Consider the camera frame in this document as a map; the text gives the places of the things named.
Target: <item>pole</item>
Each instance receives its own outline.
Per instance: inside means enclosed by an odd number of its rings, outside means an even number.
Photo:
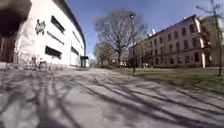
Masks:
[[[132,38],[132,44],[133,44],[133,75],[135,74],[136,70],[135,70],[135,66],[136,66],[136,60],[135,60],[135,41],[134,41],[134,28],[133,28],[133,18],[134,18],[134,14],[130,15],[130,19],[131,19],[131,38]]]
[[[212,11],[214,14],[214,18],[215,18],[215,27],[216,27],[216,45],[218,47],[218,51],[219,51],[219,72],[218,72],[218,76],[222,76],[222,44],[221,44],[221,40],[220,40],[220,28],[219,28],[219,21],[218,21],[218,15],[216,12],[216,7],[214,4],[214,0],[211,0],[211,5],[212,5]]]

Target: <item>paved road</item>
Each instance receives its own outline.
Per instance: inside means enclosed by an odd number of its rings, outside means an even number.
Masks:
[[[224,98],[108,70],[0,72],[0,81],[0,128],[224,128]]]

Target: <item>sign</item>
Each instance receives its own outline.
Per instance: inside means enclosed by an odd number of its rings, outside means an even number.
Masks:
[[[45,21],[40,22],[40,20],[37,20],[37,24],[35,28],[37,35],[39,35],[39,33],[42,33],[42,35],[44,35],[45,27],[46,27]]]

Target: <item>bicycle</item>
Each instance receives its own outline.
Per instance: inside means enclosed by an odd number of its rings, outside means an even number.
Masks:
[[[39,71],[46,71],[47,70],[47,62],[43,61],[42,58],[40,58],[40,61],[37,61],[36,57],[31,58],[30,62],[31,70],[39,70]]]

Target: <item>door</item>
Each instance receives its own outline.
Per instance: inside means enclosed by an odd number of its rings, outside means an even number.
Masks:
[[[14,35],[9,37],[0,37],[0,62],[13,62],[15,39]]]

